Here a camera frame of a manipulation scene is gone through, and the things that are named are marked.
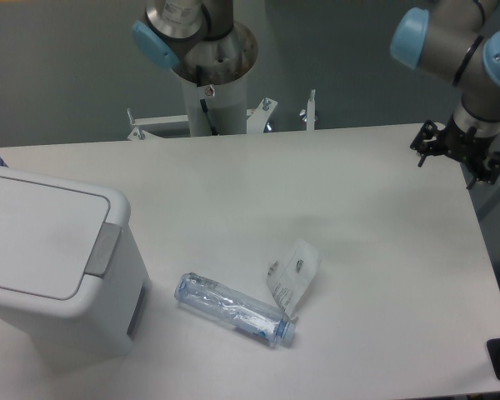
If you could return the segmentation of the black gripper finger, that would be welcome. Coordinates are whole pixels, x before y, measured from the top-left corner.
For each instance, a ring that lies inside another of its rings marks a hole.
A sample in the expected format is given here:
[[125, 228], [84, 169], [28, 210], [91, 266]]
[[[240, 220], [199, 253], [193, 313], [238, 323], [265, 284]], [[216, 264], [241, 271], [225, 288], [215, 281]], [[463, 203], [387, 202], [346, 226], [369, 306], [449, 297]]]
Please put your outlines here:
[[467, 190], [471, 190], [476, 183], [493, 185], [500, 176], [500, 152], [491, 152], [484, 159], [469, 158], [466, 167], [472, 176], [466, 186]]
[[444, 154], [444, 147], [438, 140], [440, 133], [437, 125], [433, 121], [427, 120], [412, 140], [410, 148], [419, 157], [417, 163], [419, 168], [423, 166], [427, 157], [437, 157]]

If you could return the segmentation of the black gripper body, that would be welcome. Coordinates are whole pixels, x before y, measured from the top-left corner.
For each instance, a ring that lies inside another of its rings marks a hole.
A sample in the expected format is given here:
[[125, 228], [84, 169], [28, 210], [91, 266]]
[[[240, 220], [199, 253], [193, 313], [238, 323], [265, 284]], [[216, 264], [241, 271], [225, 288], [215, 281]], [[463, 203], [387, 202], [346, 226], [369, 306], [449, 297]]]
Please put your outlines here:
[[441, 154], [467, 167], [483, 167], [493, 138], [493, 122], [454, 113], [441, 133]]

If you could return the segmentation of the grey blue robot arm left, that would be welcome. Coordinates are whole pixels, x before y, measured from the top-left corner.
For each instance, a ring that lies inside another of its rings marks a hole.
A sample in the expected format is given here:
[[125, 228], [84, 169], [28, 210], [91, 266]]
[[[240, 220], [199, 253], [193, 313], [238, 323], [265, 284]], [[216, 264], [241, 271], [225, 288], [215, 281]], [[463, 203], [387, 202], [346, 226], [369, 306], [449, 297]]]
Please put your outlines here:
[[[448, 123], [425, 122], [412, 140], [420, 158], [461, 163], [474, 183], [493, 184], [500, 152], [500, 31], [481, 29], [495, 1], [441, 1], [433, 10], [408, 10], [392, 36], [392, 57], [450, 82], [462, 96]], [[248, 73], [258, 56], [253, 34], [234, 20], [230, 1], [152, 1], [132, 25], [132, 38], [156, 66], [182, 84], [193, 136], [261, 133], [264, 108], [247, 111]]]

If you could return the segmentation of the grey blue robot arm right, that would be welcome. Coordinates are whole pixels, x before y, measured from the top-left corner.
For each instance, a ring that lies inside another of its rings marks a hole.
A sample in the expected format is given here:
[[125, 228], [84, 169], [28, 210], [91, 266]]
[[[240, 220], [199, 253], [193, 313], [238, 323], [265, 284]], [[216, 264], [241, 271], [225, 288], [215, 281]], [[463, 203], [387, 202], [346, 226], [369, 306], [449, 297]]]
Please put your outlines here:
[[500, 31], [481, 29], [496, 1], [440, 1], [433, 10], [412, 8], [397, 25], [391, 56], [450, 82], [461, 93], [448, 124], [429, 128], [412, 142], [421, 157], [445, 155], [480, 173], [500, 165], [489, 148], [500, 133]]

